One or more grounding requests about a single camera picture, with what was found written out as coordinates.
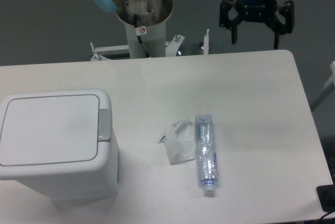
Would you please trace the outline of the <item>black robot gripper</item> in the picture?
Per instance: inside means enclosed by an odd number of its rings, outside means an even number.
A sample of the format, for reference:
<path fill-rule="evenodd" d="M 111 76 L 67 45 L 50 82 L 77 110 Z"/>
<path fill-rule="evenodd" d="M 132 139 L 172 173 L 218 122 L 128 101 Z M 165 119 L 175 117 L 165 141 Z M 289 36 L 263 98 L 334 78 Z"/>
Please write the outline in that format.
<path fill-rule="evenodd" d="M 235 8 L 237 16 L 231 20 L 229 12 Z M 263 23 L 274 32 L 273 48 L 278 49 L 280 36 L 293 32 L 294 2 L 285 1 L 277 5 L 276 0 L 222 0 L 219 12 L 219 25 L 231 32 L 231 42 L 238 40 L 238 25 L 243 21 Z"/>

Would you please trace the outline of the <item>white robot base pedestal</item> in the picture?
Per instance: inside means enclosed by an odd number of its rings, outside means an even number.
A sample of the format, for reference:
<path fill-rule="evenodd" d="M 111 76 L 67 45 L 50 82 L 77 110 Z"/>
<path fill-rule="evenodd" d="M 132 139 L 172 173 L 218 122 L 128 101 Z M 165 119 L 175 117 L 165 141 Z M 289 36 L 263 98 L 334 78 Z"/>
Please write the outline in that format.
<path fill-rule="evenodd" d="M 172 10 L 172 0 L 128 0 L 117 9 L 125 26 L 130 58 L 166 56 L 166 22 Z"/>

